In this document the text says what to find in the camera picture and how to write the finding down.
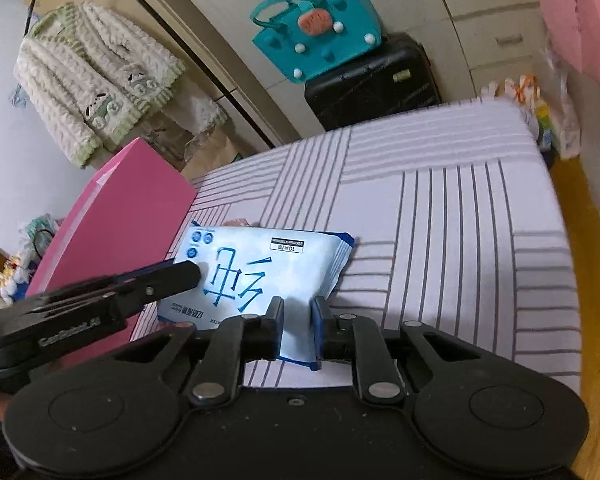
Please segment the blue white tissue pack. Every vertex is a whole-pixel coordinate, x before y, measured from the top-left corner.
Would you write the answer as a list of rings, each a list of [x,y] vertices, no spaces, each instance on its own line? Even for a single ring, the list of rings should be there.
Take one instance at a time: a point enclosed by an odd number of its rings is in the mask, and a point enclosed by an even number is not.
[[[345,232],[194,224],[175,261],[195,263],[200,282],[159,301],[158,318],[211,330],[232,316],[265,314],[270,301],[279,297],[284,300],[279,357],[315,370],[310,302],[316,296],[327,298],[336,288],[354,245]]]

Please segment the teal felt handbag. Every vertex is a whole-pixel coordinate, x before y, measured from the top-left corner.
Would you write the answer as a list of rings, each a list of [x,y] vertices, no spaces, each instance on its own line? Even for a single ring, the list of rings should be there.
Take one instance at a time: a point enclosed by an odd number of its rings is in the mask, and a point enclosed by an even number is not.
[[[380,18],[370,0],[264,0],[251,12],[252,43],[294,84],[376,49]]]

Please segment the brown paper bag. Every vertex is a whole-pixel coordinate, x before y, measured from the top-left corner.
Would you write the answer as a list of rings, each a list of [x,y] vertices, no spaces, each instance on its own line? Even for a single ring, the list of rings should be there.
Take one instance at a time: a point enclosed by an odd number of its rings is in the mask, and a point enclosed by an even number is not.
[[[186,144],[185,166],[181,175],[187,181],[203,177],[210,171],[222,168],[254,154],[254,149],[238,138],[234,131],[216,126],[205,134],[195,136]]]

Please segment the colourful plastic bag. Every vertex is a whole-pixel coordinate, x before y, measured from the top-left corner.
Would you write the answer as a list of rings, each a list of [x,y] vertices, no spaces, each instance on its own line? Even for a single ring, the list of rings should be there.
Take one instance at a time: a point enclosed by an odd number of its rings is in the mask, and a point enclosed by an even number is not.
[[[517,105],[541,151],[552,148],[560,159],[580,155],[581,127],[568,91],[568,70],[550,48],[534,56],[530,74],[492,80],[480,89],[480,96]]]

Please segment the pink cardboard storage box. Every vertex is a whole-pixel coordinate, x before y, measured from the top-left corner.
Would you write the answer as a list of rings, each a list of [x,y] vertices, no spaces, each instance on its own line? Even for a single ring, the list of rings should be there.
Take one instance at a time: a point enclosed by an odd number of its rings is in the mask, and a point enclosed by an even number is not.
[[[132,141],[87,183],[62,220],[27,295],[162,261],[196,195],[145,141]]]

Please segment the black suitcase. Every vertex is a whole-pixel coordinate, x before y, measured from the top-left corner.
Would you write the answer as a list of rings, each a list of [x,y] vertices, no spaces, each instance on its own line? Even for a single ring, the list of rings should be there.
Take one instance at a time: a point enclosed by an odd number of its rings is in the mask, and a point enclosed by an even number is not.
[[[442,102],[426,50],[407,34],[311,79],[304,99],[327,131]]]

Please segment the cream knitted cardigan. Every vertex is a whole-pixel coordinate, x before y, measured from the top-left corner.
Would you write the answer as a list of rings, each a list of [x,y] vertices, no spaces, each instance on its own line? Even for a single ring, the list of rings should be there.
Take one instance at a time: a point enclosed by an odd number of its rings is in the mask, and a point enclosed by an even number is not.
[[[23,37],[14,68],[48,133],[80,168],[165,106],[185,71],[143,29],[92,2],[46,13]]]

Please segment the striped pink tablecloth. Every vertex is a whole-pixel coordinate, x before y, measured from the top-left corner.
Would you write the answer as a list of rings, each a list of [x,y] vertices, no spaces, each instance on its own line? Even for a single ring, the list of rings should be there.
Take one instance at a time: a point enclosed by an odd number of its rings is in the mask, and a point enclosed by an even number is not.
[[[454,103],[335,130],[194,180],[188,218],[346,231],[330,297],[388,330],[419,321],[577,389],[576,277],[522,111]]]

